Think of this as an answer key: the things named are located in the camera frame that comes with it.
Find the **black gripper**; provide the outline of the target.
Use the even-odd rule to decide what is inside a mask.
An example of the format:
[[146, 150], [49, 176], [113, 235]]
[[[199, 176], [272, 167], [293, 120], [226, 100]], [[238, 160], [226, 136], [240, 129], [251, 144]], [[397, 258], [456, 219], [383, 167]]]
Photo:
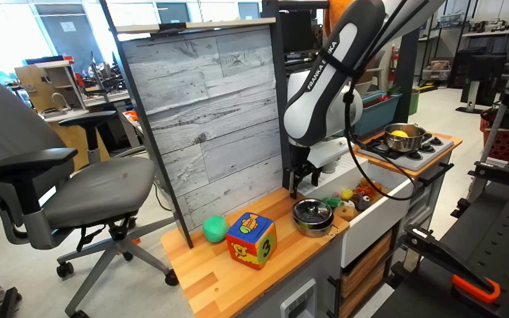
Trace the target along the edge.
[[309, 176], [311, 185], [318, 185], [321, 169], [309, 162], [309, 148], [289, 144], [289, 167], [288, 173], [288, 192], [296, 197], [296, 185], [304, 176]]

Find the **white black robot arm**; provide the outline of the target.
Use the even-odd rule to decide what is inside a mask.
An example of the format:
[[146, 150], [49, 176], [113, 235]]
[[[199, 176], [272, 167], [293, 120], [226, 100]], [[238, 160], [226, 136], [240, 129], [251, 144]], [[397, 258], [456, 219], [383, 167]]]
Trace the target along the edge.
[[288, 99], [282, 127], [291, 148], [289, 196], [351, 152], [349, 130], [362, 116], [355, 83], [392, 38], [417, 30], [443, 0], [353, 0], [318, 49], [312, 67]]

